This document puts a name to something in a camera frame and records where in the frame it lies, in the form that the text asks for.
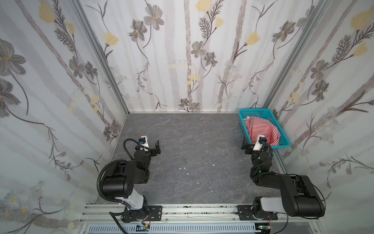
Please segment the red white striped tank top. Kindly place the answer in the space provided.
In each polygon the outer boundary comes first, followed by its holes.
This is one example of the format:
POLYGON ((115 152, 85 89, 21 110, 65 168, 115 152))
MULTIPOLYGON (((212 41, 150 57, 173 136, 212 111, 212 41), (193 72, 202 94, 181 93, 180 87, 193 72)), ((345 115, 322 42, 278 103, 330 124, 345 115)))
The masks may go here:
POLYGON ((271 146, 279 145, 281 133, 270 121, 258 117, 247 117, 243 122, 252 143, 256 143, 258 136, 262 135, 271 146))

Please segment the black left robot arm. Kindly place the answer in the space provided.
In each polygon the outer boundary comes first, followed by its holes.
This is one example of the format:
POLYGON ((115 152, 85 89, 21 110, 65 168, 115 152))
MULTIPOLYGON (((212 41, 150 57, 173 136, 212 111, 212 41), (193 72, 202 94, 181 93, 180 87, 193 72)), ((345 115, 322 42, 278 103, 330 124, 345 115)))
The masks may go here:
POLYGON ((124 223, 132 221, 150 221, 151 210, 145 196, 139 194, 135 184, 146 184, 150 177, 151 159, 161 154, 160 142, 149 147, 146 136, 138 140, 128 138, 123 142, 129 160, 113 160, 99 172, 96 189, 98 195, 109 202, 124 205, 124 211, 110 212, 109 215, 119 224, 118 217, 124 223))

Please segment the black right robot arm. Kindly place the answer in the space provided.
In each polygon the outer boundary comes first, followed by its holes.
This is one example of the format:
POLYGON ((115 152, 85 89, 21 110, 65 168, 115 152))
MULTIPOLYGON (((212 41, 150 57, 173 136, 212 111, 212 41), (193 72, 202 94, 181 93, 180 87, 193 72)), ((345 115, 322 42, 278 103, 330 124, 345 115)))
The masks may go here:
POLYGON ((252 168, 249 177, 260 187, 280 191, 279 197, 256 197, 250 208, 256 219, 264 219, 271 214, 286 214, 291 217, 317 219, 325 214, 325 204, 317 189, 306 175, 280 174, 270 170, 273 149, 268 143, 241 145, 244 153, 250 155, 252 168))

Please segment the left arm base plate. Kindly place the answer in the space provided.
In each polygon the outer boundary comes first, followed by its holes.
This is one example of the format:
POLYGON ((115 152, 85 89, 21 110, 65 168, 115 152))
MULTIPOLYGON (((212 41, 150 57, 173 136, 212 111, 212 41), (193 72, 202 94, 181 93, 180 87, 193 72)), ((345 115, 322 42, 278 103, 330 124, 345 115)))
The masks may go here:
POLYGON ((140 210, 126 210, 125 214, 121 215, 121 221, 130 223, 132 221, 161 221, 163 207, 148 206, 140 210))

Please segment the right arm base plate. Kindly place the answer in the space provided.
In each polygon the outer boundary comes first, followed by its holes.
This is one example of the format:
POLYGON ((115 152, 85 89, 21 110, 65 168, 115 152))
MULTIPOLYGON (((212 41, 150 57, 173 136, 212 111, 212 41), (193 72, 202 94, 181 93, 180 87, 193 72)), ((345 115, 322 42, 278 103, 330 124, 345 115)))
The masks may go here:
POLYGON ((272 221, 278 220, 278 216, 273 212, 265 212, 260 210, 252 210, 252 205, 238 205, 237 215, 240 221, 272 221))

